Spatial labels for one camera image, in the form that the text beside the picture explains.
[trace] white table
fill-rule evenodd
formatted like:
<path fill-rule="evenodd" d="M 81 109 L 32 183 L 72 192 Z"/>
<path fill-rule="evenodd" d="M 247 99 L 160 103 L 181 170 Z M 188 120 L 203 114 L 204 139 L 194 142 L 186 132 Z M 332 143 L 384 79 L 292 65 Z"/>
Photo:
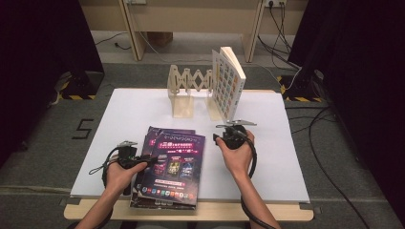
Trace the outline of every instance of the white table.
<path fill-rule="evenodd" d="M 123 140 L 137 141 L 140 152 L 148 127 L 154 126 L 194 129 L 198 135 L 206 136 L 198 211 L 205 208 L 212 210 L 212 205 L 206 205 L 206 203 L 215 205 L 226 202 L 234 204 L 233 208 L 239 205 L 239 203 L 235 203 L 240 199 L 239 190 L 225 168 L 220 149 L 212 140 L 214 133 L 222 134 L 224 129 L 218 129 L 216 125 L 223 123 L 211 121 L 209 118 L 204 103 L 205 92 L 193 92 L 193 95 L 194 116 L 192 118 L 173 118 L 167 90 L 115 89 L 75 181 L 71 192 L 72 197 L 88 201 L 85 205 L 87 204 L 87 207 L 90 208 L 95 201 L 92 198 L 99 197 L 104 186 L 101 181 L 101 172 L 89 175 L 89 171 L 100 166 L 108 153 Z M 281 95 L 264 91 L 244 91 L 235 117 L 258 124 L 247 128 L 255 134 L 255 146 L 258 154 L 256 172 L 252 181 L 263 200 L 268 203 L 269 208 L 292 206 L 300 212 L 299 203 L 309 203 L 309 196 L 295 153 Z M 126 216 L 125 219 L 155 219 L 156 216 L 156 211 L 148 214 L 148 210 L 145 213 L 130 209 L 129 200 L 119 201 L 117 205 L 128 206 L 122 210 L 124 213 L 121 212 Z M 213 220 L 209 215 L 203 213 L 200 213 L 201 218 L 196 217 L 199 215 L 198 211 L 191 213 L 192 219 L 184 220 Z M 305 211 L 307 211 L 306 216 L 301 220 L 311 220 L 312 211 Z M 76 219 L 81 217 L 80 214 L 84 216 L 86 212 L 86 209 L 78 210 L 77 206 L 68 205 L 65 217 Z M 158 219 L 164 219 L 164 216 L 167 214 L 161 214 Z M 245 219 L 243 212 L 238 216 L 239 219 Z M 292 220 L 296 219 L 293 214 L 289 214 L 289 216 Z M 116 216 L 116 218 L 121 219 L 122 215 Z M 280 215 L 279 218 L 288 219 L 284 215 Z M 229 219 L 227 216 L 223 216 L 218 220 L 234 220 L 234 218 Z"/>

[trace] gray carpet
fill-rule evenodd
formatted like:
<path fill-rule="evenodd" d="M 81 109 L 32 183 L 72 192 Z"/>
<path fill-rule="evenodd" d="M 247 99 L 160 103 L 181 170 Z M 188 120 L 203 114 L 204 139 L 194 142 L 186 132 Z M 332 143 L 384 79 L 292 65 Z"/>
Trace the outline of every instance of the gray carpet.
<path fill-rule="evenodd" d="M 210 66 L 179 66 L 203 73 Z M 165 88 L 170 65 L 104 64 L 105 77 L 94 100 L 60 100 L 37 123 L 28 142 L 28 150 L 15 152 L 0 170 L 0 228 L 66 228 L 63 200 L 69 196 L 75 177 L 96 133 L 97 126 L 114 88 Z M 262 67 L 244 67 L 246 89 L 271 89 L 280 92 L 278 83 Z M 292 74 L 274 69 L 275 75 Z M 315 209 L 310 222 L 282 222 L 285 228 L 364 228 L 342 195 L 331 185 L 315 160 L 309 145 L 311 123 L 328 103 L 288 102 L 286 107 L 298 159 L 309 197 Z M 352 201 L 372 228 L 402 228 L 371 173 L 356 160 L 341 123 L 331 110 L 317 121 L 311 132 L 316 156 L 330 178 Z M 91 129 L 86 139 L 77 131 Z M 119 228 L 111 221 L 105 228 Z"/>

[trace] black cable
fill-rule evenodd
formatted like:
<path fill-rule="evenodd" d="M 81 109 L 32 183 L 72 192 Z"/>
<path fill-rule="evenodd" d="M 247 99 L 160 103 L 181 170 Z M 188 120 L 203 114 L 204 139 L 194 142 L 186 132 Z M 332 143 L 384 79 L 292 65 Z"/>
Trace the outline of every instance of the black cable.
<path fill-rule="evenodd" d="M 290 48 L 290 45 L 289 45 L 289 43 L 288 43 L 288 41 L 286 40 L 286 37 L 285 37 L 285 35 L 284 35 L 284 19 L 285 19 L 285 11 L 284 11 L 284 8 L 281 7 L 281 19 L 282 19 L 282 21 L 281 21 L 281 27 L 279 27 L 279 25 L 278 25 L 278 23 L 277 23 L 277 20 L 275 19 L 274 15 L 273 15 L 273 12 L 272 12 L 272 10 L 271 10 L 271 9 L 272 9 L 272 6 L 269 7 L 268 9 L 269 9 L 269 11 L 270 11 L 271 18 L 273 19 L 274 24 L 276 25 L 277 31 L 279 32 L 277 38 L 281 37 L 281 38 L 280 38 L 281 41 L 285 44 L 285 46 L 287 47 L 287 50 L 288 50 L 288 48 Z"/>
<path fill-rule="evenodd" d="M 252 164 L 250 166 L 250 171 L 248 173 L 249 177 L 252 178 L 254 171 L 256 170 L 256 164 L 257 164 L 257 153 L 256 153 L 256 148 L 254 147 L 254 143 L 247 138 L 247 136 L 244 135 L 239 135 L 245 142 L 247 142 L 247 144 L 249 145 L 251 152 L 252 152 Z M 245 214 L 254 222 L 256 222 L 257 224 L 259 224 L 260 226 L 262 226 L 263 228 L 266 229 L 274 229 L 273 226 L 261 221 L 260 219 L 258 219 L 257 217 L 255 217 L 250 211 L 249 209 L 246 207 L 244 199 L 241 197 L 241 205 L 242 205 L 242 209 L 244 210 Z"/>
<path fill-rule="evenodd" d="M 328 122 L 337 122 L 336 120 L 330 120 L 325 118 L 326 116 L 331 116 L 333 114 L 325 114 L 321 117 L 318 118 L 318 120 L 324 120 L 324 121 L 328 121 Z M 313 116 L 298 116 L 298 117 L 290 117 L 288 120 L 295 120 L 295 119 L 299 119 L 299 118 L 314 118 Z"/>
<path fill-rule="evenodd" d="M 105 39 L 105 40 L 100 40 L 100 41 L 98 41 L 97 43 L 95 43 L 95 45 L 98 45 L 98 44 L 100 44 L 100 43 L 102 43 L 102 42 L 104 42 L 104 41 L 111 40 L 111 39 L 113 39 L 114 37 L 116 37 L 116 36 L 118 36 L 118 35 L 121 35 L 121 34 L 124 34 L 124 33 L 128 33 L 128 31 L 123 31 L 123 32 L 117 33 L 117 34 L 115 34 L 114 36 L 112 36 L 112 37 L 110 37 L 110 38 L 107 38 L 107 39 Z"/>
<path fill-rule="evenodd" d="M 322 117 L 319 117 L 319 118 L 317 118 L 317 120 L 315 121 L 315 122 L 317 122 L 317 121 L 320 121 L 320 120 L 327 120 L 327 119 L 324 119 L 324 117 L 325 116 L 328 116 L 328 115 L 330 115 L 330 114 L 326 114 L 326 115 L 324 115 L 324 116 L 322 116 Z M 293 132 L 291 132 L 291 134 L 293 135 L 293 134 L 297 134 L 298 132 L 302 132 L 302 131 L 305 131 L 306 129 L 308 129 L 310 127 L 310 125 L 308 126 L 308 127 L 304 127 L 304 128 L 302 128 L 302 129 L 300 129 L 300 130 L 298 130 L 298 131 L 293 131 Z"/>
<path fill-rule="evenodd" d="M 113 152 L 115 152 L 115 151 L 118 150 L 118 149 L 119 149 L 119 147 L 114 148 L 114 150 L 112 150 L 112 151 L 110 152 L 110 154 L 107 155 L 107 158 L 105 159 L 104 163 L 103 163 L 100 167 L 97 167 L 97 168 L 95 168 L 95 169 L 92 169 L 92 170 L 89 172 L 89 175 L 93 175 L 93 174 L 95 174 L 96 172 L 98 172 L 99 170 L 107 168 L 108 161 L 110 160 L 110 156 L 113 154 Z"/>
<path fill-rule="evenodd" d="M 354 212 L 358 215 L 358 217 L 362 220 L 363 224 L 366 226 L 366 228 L 370 228 L 369 224 L 367 224 L 367 222 L 364 220 L 364 218 L 361 216 L 361 214 L 358 212 L 358 210 L 355 208 L 355 206 L 352 204 L 352 202 L 348 199 L 348 197 L 346 197 L 346 195 L 343 193 L 343 191 L 333 182 L 333 180 L 330 178 L 328 172 L 325 170 L 325 168 L 322 166 L 322 163 L 320 162 L 318 155 L 315 152 L 315 149 L 313 147 L 313 143 L 312 143 L 312 135 L 311 135 L 311 131 L 312 131 L 312 126 L 313 124 L 317 121 L 317 118 L 319 115 L 321 115 L 321 113 L 323 113 L 324 111 L 326 111 L 328 108 L 323 109 L 322 111 L 320 111 L 316 117 L 312 120 L 312 122 L 309 125 L 309 145 L 310 148 L 312 150 L 313 156 L 315 157 L 315 160 L 319 166 L 319 168 L 322 170 L 322 172 L 325 174 L 325 176 L 327 177 L 327 179 L 330 181 L 331 185 L 333 185 L 333 187 L 340 193 L 340 195 L 342 195 L 342 197 L 346 200 L 346 202 L 351 206 L 351 208 L 354 210 Z"/>
<path fill-rule="evenodd" d="M 129 50 L 129 49 L 131 49 L 131 46 L 128 47 L 128 48 L 122 48 L 117 42 L 114 43 L 114 45 L 116 45 L 117 48 L 120 48 L 120 49 L 122 49 L 122 50 Z"/>
<path fill-rule="evenodd" d="M 262 43 L 263 47 L 265 47 L 265 49 L 266 49 L 268 52 L 270 52 L 272 55 L 274 55 L 275 57 L 277 57 L 277 58 L 280 59 L 281 61 L 285 62 L 286 64 L 290 65 L 293 69 L 299 70 L 299 68 L 298 68 L 297 66 L 295 66 L 295 65 L 293 65 L 292 63 L 288 62 L 285 58 L 283 58 L 283 56 L 281 56 L 281 55 L 279 55 L 278 53 L 274 52 L 274 50 L 276 50 L 276 49 L 271 48 L 268 44 L 266 44 L 266 43 L 262 40 L 262 38 L 261 38 L 260 36 L 257 36 L 257 37 L 259 38 L 259 41 Z M 278 67 L 278 66 L 274 63 L 274 60 L 273 60 L 273 64 L 274 64 L 274 66 L 276 66 L 278 69 L 289 70 L 289 69 L 283 69 L 283 68 Z"/>

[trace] floor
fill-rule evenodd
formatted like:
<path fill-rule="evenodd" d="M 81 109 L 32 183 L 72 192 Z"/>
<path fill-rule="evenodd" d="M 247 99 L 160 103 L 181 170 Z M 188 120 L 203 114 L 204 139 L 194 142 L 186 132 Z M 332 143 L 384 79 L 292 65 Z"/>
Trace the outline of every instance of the floor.
<path fill-rule="evenodd" d="M 220 47 L 230 46 L 244 66 L 288 67 L 283 61 L 272 58 L 260 42 L 256 45 L 252 63 L 247 64 L 239 34 L 175 32 L 173 41 L 166 46 L 153 46 L 153 48 L 149 46 L 140 62 L 135 61 L 131 49 L 128 49 L 131 46 L 128 33 L 122 33 L 122 31 L 92 31 L 92 35 L 96 43 L 101 42 L 97 45 L 97 49 L 103 63 L 209 65 L 211 64 L 212 50 L 218 52 Z M 116 37 L 113 39 L 106 40 L 115 35 Z M 277 40 L 274 35 L 262 35 L 261 38 L 271 47 L 274 46 Z M 294 36 L 286 36 L 286 40 L 290 45 L 292 45 L 293 39 Z M 274 48 L 283 52 L 287 51 L 286 46 L 280 39 L 277 40 Z M 282 54 L 282 56 L 284 58 L 288 57 L 286 54 Z"/>

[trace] right hand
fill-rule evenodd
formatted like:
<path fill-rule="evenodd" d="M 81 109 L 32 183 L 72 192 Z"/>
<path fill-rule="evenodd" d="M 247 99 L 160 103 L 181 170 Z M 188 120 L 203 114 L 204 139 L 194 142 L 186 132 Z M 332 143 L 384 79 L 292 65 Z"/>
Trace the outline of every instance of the right hand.
<path fill-rule="evenodd" d="M 254 135 L 251 131 L 246 130 L 247 137 L 254 143 Z M 244 176 L 248 174 L 250 161 L 252 159 L 252 151 L 247 142 L 236 150 L 227 148 L 225 142 L 217 137 L 216 142 L 223 152 L 226 168 L 234 177 Z"/>

